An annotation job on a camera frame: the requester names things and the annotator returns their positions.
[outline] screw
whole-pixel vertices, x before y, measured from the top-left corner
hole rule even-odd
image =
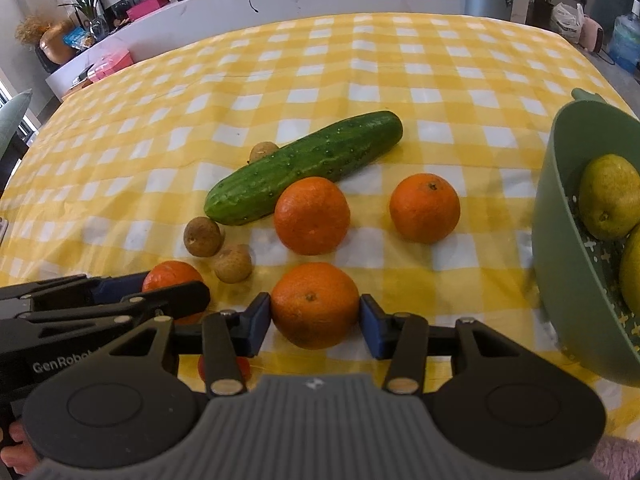
[[[386,388],[396,395],[411,395],[418,390],[418,383],[409,377],[396,377],[388,382]]]
[[[242,383],[235,379],[218,379],[211,383],[211,391],[219,396],[232,396],[242,391]]]

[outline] white countertop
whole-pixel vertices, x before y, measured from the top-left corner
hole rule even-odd
[[[138,62],[230,30],[265,23],[354,12],[463,14],[465,8],[465,0],[251,0],[251,3],[258,12],[251,8],[249,0],[174,2],[79,54],[49,76],[47,83],[61,97],[82,70],[120,48],[129,50]],[[528,4],[529,0],[514,0],[512,21],[524,22]]]

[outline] orange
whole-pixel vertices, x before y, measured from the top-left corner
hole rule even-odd
[[[251,363],[249,362],[249,359],[247,359],[246,357],[236,356],[236,363],[238,363],[238,368],[240,368],[240,373],[242,374],[244,382],[247,382],[249,379],[251,379]],[[198,357],[198,375],[203,381],[205,380],[203,355]]]
[[[350,222],[347,199],[338,186],[319,176],[303,178],[287,187],[273,214],[280,241],[305,256],[335,251]]]
[[[151,269],[142,284],[142,292],[156,290],[164,286],[180,285],[187,282],[203,282],[202,275],[185,262],[169,260],[157,264]],[[199,322],[202,313],[177,319],[177,324],[193,324]]]
[[[271,292],[271,317],[280,333],[300,348],[338,344],[358,320],[360,295],[353,280],[331,264],[302,264]]]
[[[449,236],[460,220],[460,199],[442,177],[418,173],[391,195],[389,212],[396,229],[411,242],[433,244]]]

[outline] pear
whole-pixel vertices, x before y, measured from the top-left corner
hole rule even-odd
[[[626,240],[618,281],[626,306],[640,316],[640,226],[631,231]]]
[[[251,150],[251,153],[249,154],[249,160],[247,162],[251,164],[256,160],[260,160],[265,156],[271,155],[271,153],[277,152],[279,149],[279,146],[273,142],[259,142]]]
[[[603,155],[584,170],[578,190],[580,220],[598,240],[625,237],[640,222],[640,175],[626,158]]]

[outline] blue gripper pad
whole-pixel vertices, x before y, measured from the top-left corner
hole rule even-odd
[[[396,351],[399,331],[390,330],[388,318],[369,294],[360,297],[360,330],[374,359],[391,359]]]
[[[125,296],[141,292],[148,273],[147,270],[117,278],[103,278],[92,290],[95,304],[119,303]]]
[[[266,292],[258,294],[244,314],[250,316],[249,348],[244,357],[255,357],[271,324],[271,297]]]

